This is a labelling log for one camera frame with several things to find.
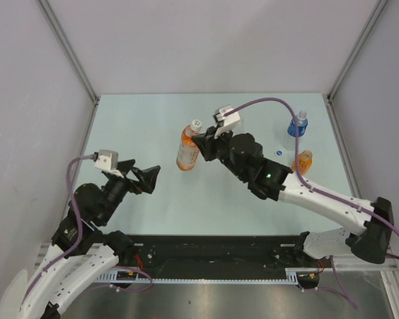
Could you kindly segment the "orange drink bottle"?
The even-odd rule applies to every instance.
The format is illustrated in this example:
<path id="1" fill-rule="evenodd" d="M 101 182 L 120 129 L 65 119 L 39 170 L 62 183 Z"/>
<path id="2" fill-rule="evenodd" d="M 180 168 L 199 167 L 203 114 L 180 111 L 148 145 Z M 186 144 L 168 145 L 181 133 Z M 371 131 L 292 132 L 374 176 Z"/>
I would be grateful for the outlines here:
<path id="1" fill-rule="evenodd" d="M 202 122 L 200 120 L 193 120 L 191 124 L 187 125 L 182 131 L 178 154 L 176 157 L 176 164 L 182 171 L 190 171 L 196 165 L 200 151 L 192 138 L 199 135 L 201 129 Z"/>

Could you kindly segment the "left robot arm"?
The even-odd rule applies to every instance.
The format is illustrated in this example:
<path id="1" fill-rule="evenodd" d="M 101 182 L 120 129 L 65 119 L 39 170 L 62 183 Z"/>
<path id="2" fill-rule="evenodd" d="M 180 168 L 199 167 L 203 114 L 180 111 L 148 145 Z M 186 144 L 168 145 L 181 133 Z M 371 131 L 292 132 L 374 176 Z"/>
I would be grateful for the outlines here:
<path id="1" fill-rule="evenodd" d="M 54 233 L 45 257 L 32 276 L 21 270 L 0 299 L 0 318 L 61 318 L 68 307 L 103 272 L 126 266 L 136 255 L 134 241 L 121 231 L 105 235 L 127 193 L 151 194 L 160 166 L 147 169 L 135 160 L 118 161 L 116 152 L 99 151 L 72 159 L 66 169 L 68 213 Z M 92 160 L 107 178 L 104 186 L 72 186 L 74 164 Z"/>

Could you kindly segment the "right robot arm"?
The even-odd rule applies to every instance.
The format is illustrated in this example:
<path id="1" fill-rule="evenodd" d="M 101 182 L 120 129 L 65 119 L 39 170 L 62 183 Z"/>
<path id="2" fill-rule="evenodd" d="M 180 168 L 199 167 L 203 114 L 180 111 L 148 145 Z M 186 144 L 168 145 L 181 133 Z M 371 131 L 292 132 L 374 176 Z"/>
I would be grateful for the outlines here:
<path id="1" fill-rule="evenodd" d="M 339 224 L 332 231 L 301 233 L 293 250 L 298 265 L 310 266 L 323 257 L 349 254 L 368 263 L 384 263 L 393 224 L 388 200 L 379 197 L 371 202 L 331 193 L 265 158 L 262 145 L 251 134 L 228 132 L 216 138 L 215 131 L 210 127 L 192 138 L 205 161 L 219 160 L 260 199 L 297 205 Z"/>

